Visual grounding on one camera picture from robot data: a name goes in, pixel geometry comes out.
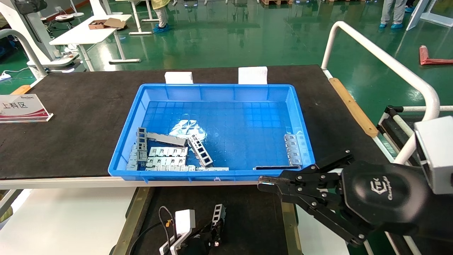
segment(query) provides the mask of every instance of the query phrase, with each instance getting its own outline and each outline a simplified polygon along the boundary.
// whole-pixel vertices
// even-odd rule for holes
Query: sign
[[[52,116],[36,94],[0,95],[0,123],[47,122]]]

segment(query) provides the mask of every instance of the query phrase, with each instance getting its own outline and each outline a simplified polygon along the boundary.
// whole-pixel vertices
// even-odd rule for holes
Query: cable
[[[171,243],[170,243],[169,232],[168,232],[167,228],[165,227],[164,221],[162,220],[162,216],[160,214],[162,209],[165,209],[167,211],[167,213],[170,214],[170,219],[171,219],[172,224],[173,224],[173,241],[174,242],[176,242],[176,240],[178,239],[178,236],[176,234],[176,222],[174,221],[173,214],[171,214],[171,212],[165,206],[161,206],[159,208],[159,220],[160,220],[160,223],[162,223],[162,225],[164,226],[165,236],[167,237],[167,244],[170,247]]]
[[[19,71],[11,71],[11,70],[5,70],[5,71],[3,71],[3,72],[1,73],[1,75],[4,75],[4,74],[6,74],[6,72],[9,72],[9,73],[20,73],[20,72],[24,71],[25,69],[28,69],[28,67],[26,67],[26,68],[22,68],[22,69],[21,69],[21,70],[19,70]]]
[[[138,241],[138,239],[140,239],[140,237],[144,236],[148,231],[150,231],[151,229],[153,229],[153,228],[155,228],[155,227],[157,227],[157,226],[159,226],[159,225],[161,225],[161,224],[162,224],[162,222],[158,222],[158,223],[152,225],[151,227],[145,229],[143,232],[141,232],[140,235],[137,237],[137,239],[136,239],[136,240],[134,241],[134,243],[132,244],[132,246],[130,247],[130,250],[129,250],[129,253],[128,253],[128,254],[131,255],[132,252],[134,252],[135,246],[137,245],[137,241]]]

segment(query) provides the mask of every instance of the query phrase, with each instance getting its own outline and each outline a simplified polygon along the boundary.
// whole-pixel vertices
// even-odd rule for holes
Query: black cable
[[[164,230],[165,230],[165,236],[167,237],[167,244],[170,248],[171,246],[171,243],[170,243],[170,236],[169,236],[169,232],[167,230],[167,228],[165,227],[165,224],[164,224],[164,221],[162,220],[162,216],[161,216],[161,211],[162,209],[166,210],[167,213],[170,215],[170,219],[172,221],[172,224],[173,224],[173,241],[176,242],[176,240],[178,239],[178,236],[176,234],[176,222],[174,221],[174,217],[173,217],[173,214],[171,214],[171,212],[165,207],[165,206],[161,206],[159,208],[159,220],[160,220],[160,223],[162,223],[162,225],[164,226]]]
[[[130,250],[129,250],[129,255],[131,255],[131,254],[132,254],[132,252],[134,252],[134,249],[135,249],[135,246],[137,245],[137,241],[138,241],[138,239],[140,239],[140,237],[144,236],[144,235],[145,235],[145,234],[146,234],[146,233],[147,233],[148,231],[150,231],[151,229],[153,229],[153,228],[155,228],[155,227],[159,226],[160,224],[162,224],[162,225],[163,225],[163,223],[162,223],[162,222],[158,222],[158,223],[156,223],[156,224],[152,225],[151,227],[149,227],[149,228],[145,229],[145,230],[144,230],[143,232],[141,232],[141,233],[140,233],[140,235],[139,235],[139,236],[137,237],[137,239],[136,239],[136,240],[134,241],[134,243],[132,244],[132,246],[130,247]]]

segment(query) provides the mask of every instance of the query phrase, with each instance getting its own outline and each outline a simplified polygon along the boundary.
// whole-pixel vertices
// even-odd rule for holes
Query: white railing
[[[407,83],[409,83],[416,90],[420,91],[423,95],[423,98],[426,103],[426,111],[423,117],[423,120],[430,120],[437,118],[439,115],[439,96],[431,85],[426,83],[422,78],[418,77],[407,67],[403,66],[400,62],[394,59],[392,56],[387,54],[381,48],[377,47],[376,44],[372,43],[365,36],[357,32],[350,25],[346,24],[344,21],[337,21],[333,24],[332,29],[330,30],[329,40],[327,42],[326,52],[324,53],[323,64],[321,65],[322,70],[327,70],[327,63],[329,62],[330,53],[332,51],[333,41],[335,39],[335,34],[337,33],[338,28],[341,28],[348,35],[350,35],[354,40],[360,43],[365,47],[369,52],[375,55],[380,61],[392,69],[397,75],[403,78]],[[415,151],[415,136],[412,135],[407,143],[403,146],[400,153],[396,156],[394,163],[404,164],[408,158]]]

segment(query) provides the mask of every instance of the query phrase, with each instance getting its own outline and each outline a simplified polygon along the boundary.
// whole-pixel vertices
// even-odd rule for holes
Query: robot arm
[[[261,176],[258,189],[299,205],[354,246],[375,230],[453,239],[453,196],[435,195],[420,167],[354,162],[344,150],[301,171]]]

